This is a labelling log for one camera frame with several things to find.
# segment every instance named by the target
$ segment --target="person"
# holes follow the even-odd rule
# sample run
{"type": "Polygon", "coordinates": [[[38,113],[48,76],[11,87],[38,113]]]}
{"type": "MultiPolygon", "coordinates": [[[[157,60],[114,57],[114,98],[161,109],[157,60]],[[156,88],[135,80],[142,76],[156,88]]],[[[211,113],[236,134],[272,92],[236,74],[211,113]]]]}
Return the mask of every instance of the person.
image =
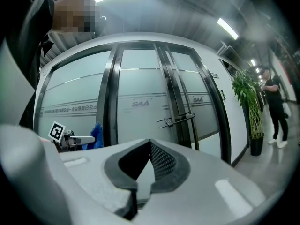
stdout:
{"type": "MultiPolygon", "coordinates": [[[[48,33],[81,33],[95,30],[97,8],[94,0],[26,0],[14,16],[6,40],[19,69],[36,90],[41,50],[44,56],[52,47],[48,33]]],[[[33,129],[35,93],[20,125],[33,129]]]]}
{"type": "Polygon", "coordinates": [[[267,68],[262,69],[262,76],[266,81],[263,90],[266,93],[267,102],[269,104],[269,111],[275,130],[273,138],[268,143],[273,144],[277,142],[277,146],[279,148],[283,148],[287,145],[288,125],[285,120],[285,113],[282,105],[283,100],[279,91],[279,78],[277,76],[274,76],[272,78],[270,71],[267,68]],[[283,131],[282,142],[277,141],[279,122],[283,131]]]}

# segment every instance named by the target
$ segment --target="white sneakers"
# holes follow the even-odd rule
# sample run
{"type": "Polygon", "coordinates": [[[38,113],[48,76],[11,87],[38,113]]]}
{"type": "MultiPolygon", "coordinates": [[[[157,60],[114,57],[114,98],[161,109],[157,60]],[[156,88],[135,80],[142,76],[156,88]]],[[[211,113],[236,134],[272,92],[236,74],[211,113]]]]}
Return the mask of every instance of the white sneakers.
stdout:
{"type": "MultiPolygon", "coordinates": [[[[277,142],[277,139],[272,138],[271,140],[268,141],[268,144],[273,144],[275,142],[277,142]]],[[[287,141],[277,143],[278,148],[284,148],[286,145],[287,145],[287,141]]]]}
{"type": "Polygon", "coordinates": [[[286,145],[287,145],[287,141],[277,143],[278,148],[284,148],[286,145]]]}
{"type": "Polygon", "coordinates": [[[272,138],[270,141],[268,141],[268,144],[273,144],[275,142],[277,142],[277,139],[272,138]]]}

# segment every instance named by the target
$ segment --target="potted plant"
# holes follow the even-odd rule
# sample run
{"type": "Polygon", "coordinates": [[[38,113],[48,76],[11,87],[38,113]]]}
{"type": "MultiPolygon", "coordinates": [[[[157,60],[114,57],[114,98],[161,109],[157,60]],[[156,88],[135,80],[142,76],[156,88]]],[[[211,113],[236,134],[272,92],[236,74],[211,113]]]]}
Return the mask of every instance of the potted plant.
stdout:
{"type": "Polygon", "coordinates": [[[234,95],[238,98],[240,106],[249,108],[249,120],[251,127],[250,149],[252,156],[259,156],[263,148],[263,117],[256,100],[257,82],[253,80],[247,71],[237,71],[232,80],[234,95]]]}

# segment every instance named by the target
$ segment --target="black plant pot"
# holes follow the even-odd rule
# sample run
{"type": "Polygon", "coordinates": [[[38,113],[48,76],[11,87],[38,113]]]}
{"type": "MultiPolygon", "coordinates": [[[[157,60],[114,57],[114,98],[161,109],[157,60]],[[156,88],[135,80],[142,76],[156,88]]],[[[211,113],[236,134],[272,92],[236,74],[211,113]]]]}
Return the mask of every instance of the black plant pot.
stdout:
{"type": "Polygon", "coordinates": [[[263,149],[263,136],[257,139],[251,139],[250,150],[252,156],[259,156],[263,149]]]}

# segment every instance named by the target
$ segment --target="door handle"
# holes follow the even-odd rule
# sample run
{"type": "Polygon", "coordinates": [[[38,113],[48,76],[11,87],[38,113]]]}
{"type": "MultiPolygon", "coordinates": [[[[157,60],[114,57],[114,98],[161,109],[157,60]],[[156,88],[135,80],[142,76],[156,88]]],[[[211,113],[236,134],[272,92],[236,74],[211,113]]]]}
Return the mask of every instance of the door handle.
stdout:
{"type": "Polygon", "coordinates": [[[176,123],[180,123],[180,122],[183,122],[183,121],[186,121],[186,120],[189,120],[189,119],[192,119],[194,118],[196,115],[193,113],[193,114],[190,114],[189,112],[186,112],[186,113],[182,113],[182,114],[179,114],[177,116],[175,116],[174,118],[175,119],[181,119],[183,117],[185,117],[184,119],[181,119],[179,121],[176,121],[176,122],[173,122],[172,121],[172,118],[163,118],[161,120],[158,120],[158,122],[160,121],[165,121],[166,125],[164,126],[161,126],[160,128],[165,128],[165,127],[172,127],[174,124],[176,123]]]}

